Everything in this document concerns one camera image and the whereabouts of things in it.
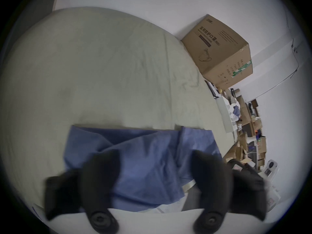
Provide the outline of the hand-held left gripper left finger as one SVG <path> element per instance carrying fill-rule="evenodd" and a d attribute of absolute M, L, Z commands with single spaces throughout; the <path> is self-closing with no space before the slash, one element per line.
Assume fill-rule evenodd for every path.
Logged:
<path fill-rule="evenodd" d="M 120 174 L 119 152 L 95 154 L 82 168 L 72 169 L 45 181 L 45 217 L 64 214 L 87 215 L 100 234 L 116 234 L 119 224 L 112 213 L 112 191 Z"/>

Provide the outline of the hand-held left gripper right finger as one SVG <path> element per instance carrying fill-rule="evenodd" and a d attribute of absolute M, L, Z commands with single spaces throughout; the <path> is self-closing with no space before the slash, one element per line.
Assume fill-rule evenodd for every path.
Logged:
<path fill-rule="evenodd" d="M 248 164 L 232 159 L 228 163 L 194 150 L 190 170 L 200 190 L 203 212 L 193 224 L 196 234 L 213 234 L 227 213 L 251 215 L 264 221 L 267 192 L 264 179 Z"/>

